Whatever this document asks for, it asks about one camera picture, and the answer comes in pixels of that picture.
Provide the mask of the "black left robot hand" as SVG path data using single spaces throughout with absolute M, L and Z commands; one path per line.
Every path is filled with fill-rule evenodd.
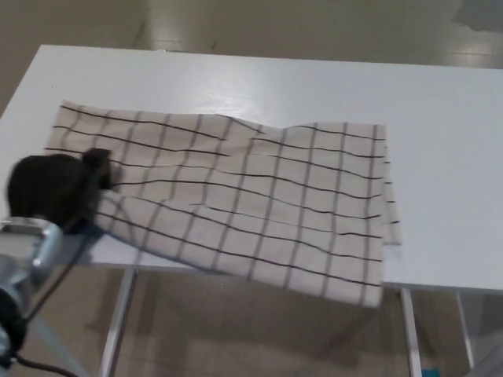
M 6 186 L 9 215 L 41 218 L 76 234 L 94 220 L 101 192 L 112 187 L 111 154 L 91 148 L 79 158 L 57 153 L 19 160 Z

